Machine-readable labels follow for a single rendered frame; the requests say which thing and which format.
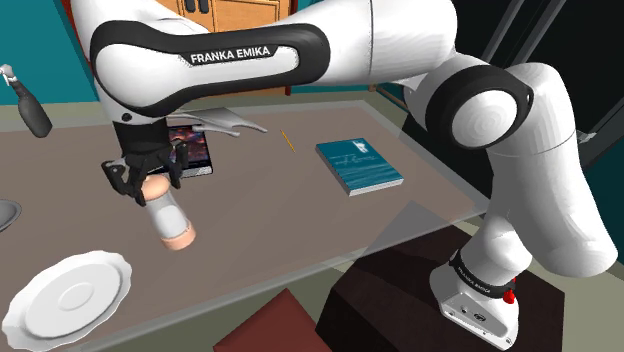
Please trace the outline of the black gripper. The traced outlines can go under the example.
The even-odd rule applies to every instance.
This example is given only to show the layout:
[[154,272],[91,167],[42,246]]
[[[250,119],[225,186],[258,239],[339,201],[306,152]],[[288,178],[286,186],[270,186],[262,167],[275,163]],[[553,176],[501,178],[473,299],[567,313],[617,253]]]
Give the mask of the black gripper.
[[174,160],[166,161],[166,168],[172,186],[181,188],[183,171],[188,167],[188,146],[185,141],[173,141],[171,146],[168,125],[164,119],[142,125],[114,122],[113,126],[122,158],[104,161],[101,168],[117,193],[132,197],[139,206],[144,207],[146,201],[142,185],[148,172],[145,155],[163,150],[172,150],[175,154]]

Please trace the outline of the white and pink shaker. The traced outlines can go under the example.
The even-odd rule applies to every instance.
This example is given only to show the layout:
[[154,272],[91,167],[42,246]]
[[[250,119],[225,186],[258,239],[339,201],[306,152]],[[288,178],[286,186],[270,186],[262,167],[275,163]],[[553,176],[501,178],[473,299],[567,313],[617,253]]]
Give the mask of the white and pink shaker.
[[145,208],[163,245],[182,250],[196,238],[196,231],[170,192],[170,181],[162,175],[149,175],[141,188]]

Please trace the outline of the black bottle with white cap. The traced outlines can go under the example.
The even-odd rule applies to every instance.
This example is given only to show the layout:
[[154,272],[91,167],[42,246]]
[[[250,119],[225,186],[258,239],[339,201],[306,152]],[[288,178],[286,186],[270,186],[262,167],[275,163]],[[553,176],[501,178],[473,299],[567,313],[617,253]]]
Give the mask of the black bottle with white cap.
[[28,129],[35,137],[45,138],[52,130],[53,125],[40,102],[15,76],[10,65],[1,65],[0,75],[16,93],[18,112]]

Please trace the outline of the grey bowl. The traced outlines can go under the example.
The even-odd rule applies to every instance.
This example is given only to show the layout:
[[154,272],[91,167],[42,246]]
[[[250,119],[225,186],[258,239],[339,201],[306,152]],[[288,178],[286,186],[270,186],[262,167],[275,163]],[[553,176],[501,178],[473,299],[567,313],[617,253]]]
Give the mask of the grey bowl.
[[21,213],[22,207],[18,202],[0,199],[0,233],[10,227]]

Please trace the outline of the white scalloped plate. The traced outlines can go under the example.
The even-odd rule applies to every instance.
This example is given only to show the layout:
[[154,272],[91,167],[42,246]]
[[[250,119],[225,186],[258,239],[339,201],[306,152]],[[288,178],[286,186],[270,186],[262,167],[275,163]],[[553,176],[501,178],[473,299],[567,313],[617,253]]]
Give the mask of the white scalloped plate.
[[47,352],[82,339],[116,312],[131,275],[122,255],[102,250],[41,271],[10,302],[2,321],[8,345]]

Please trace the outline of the wooden cabinet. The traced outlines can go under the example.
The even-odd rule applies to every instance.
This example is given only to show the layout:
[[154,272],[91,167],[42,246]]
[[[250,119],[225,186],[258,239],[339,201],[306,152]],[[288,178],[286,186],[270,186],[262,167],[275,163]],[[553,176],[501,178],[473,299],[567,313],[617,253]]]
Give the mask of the wooden cabinet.
[[268,25],[297,11],[298,0],[156,0],[209,32]]

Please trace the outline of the red-brown stool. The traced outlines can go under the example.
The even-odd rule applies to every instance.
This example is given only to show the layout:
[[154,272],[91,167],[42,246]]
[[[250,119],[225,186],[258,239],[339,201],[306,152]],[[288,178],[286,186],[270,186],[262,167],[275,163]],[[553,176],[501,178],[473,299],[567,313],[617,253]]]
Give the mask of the red-brown stool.
[[332,352],[285,288],[213,346],[214,352]]

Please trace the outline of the teal book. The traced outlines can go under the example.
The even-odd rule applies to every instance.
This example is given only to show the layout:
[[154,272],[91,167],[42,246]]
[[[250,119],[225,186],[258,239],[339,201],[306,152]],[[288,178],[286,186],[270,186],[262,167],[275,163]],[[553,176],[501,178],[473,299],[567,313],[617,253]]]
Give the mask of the teal book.
[[364,138],[319,143],[316,151],[348,196],[398,186],[404,181]]

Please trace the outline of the dark robot stand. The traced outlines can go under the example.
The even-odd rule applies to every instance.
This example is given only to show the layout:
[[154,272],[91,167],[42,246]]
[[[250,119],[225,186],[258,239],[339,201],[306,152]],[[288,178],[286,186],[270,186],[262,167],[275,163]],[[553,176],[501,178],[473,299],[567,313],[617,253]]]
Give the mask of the dark robot stand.
[[332,352],[563,352],[562,291],[519,275],[519,334],[500,351],[444,318],[431,271],[469,239],[455,226],[358,259],[332,287],[317,323]]

